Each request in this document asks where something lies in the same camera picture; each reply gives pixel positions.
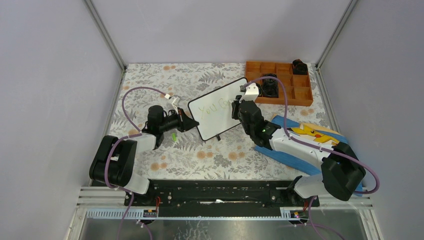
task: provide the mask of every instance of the gray wall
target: gray wall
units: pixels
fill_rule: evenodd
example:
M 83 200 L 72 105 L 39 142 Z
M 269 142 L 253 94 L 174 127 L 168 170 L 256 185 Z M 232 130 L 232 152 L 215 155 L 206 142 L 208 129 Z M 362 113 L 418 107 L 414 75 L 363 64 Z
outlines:
M 349 0 L 94 0 L 126 63 L 315 62 Z
M 380 176 L 386 240 L 423 236 L 423 13 L 422 0 L 360 1 L 322 68 L 342 133 Z
M 0 239 L 63 239 L 120 70 L 82 0 L 15 0 L 0 76 Z

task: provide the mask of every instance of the wooden box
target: wooden box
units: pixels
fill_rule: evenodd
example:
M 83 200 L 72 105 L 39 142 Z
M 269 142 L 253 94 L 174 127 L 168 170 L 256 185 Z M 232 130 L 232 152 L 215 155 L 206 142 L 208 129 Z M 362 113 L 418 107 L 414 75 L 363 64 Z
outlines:
M 287 104 L 309 107 L 314 101 L 312 97 L 311 80 L 307 75 L 293 74 L 293 65 L 284 62 L 247 61 L 245 77 L 250 82 L 266 74 L 276 74 L 287 93 Z M 284 105 L 283 88 L 278 85 L 278 98 L 259 96 L 255 103 Z

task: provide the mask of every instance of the floral tablecloth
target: floral tablecloth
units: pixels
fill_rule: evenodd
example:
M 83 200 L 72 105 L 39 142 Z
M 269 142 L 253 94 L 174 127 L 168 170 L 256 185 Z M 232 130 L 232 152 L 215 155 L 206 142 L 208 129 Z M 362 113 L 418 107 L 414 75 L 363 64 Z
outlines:
M 131 88 L 153 87 L 177 95 L 181 98 L 178 106 L 190 116 L 187 107 L 190 100 L 242 78 L 244 73 L 244 63 L 129 64 L 108 134 L 122 137 L 137 133 L 121 108 L 122 97 Z M 328 115 L 310 65 L 309 73 L 313 104 L 310 107 L 289 106 L 288 118 L 329 128 Z M 144 126 L 148 108 L 152 105 L 172 109 L 170 100 L 151 90 L 133 91 L 125 99 L 129 117 L 140 128 Z M 283 105 L 259 104 L 259 107 L 266 120 L 275 114 L 284 114 Z M 254 151 L 255 145 L 241 125 L 220 134 L 220 137 L 221 141 L 212 138 L 204 142 L 196 128 L 184 133 L 177 130 L 166 132 L 158 149 L 136 155 L 134 169 L 150 179 L 292 180 L 305 175 Z

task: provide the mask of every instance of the pikachu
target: pikachu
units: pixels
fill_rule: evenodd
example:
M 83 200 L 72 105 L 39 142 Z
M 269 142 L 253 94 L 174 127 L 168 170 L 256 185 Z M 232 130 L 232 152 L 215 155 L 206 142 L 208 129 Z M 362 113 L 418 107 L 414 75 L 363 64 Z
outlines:
M 287 128 L 289 131 L 292 131 L 296 134 L 299 134 L 300 136 L 312 140 L 317 143 L 321 144 L 332 144 L 337 145 L 339 143 L 339 140 L 335 139 L 332 136 L 325 135 L 319 131 L 316 131 L 304 124 L 300 124 L 299 127 L 289 127 Z

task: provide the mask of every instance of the white board with black frame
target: white board with black frame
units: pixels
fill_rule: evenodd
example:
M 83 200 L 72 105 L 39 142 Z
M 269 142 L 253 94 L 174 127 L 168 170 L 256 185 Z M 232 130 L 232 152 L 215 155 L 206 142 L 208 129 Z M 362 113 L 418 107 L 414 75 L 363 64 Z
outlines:
M 240 86 L 247 82 L 242 77 L 188 102 L 192 118 L 199 122 L 197 130 L 203 141 L 219 137 L 240 124 L 239 120 L 231 118 L 231 103 L 237 95 L 242 95 Z

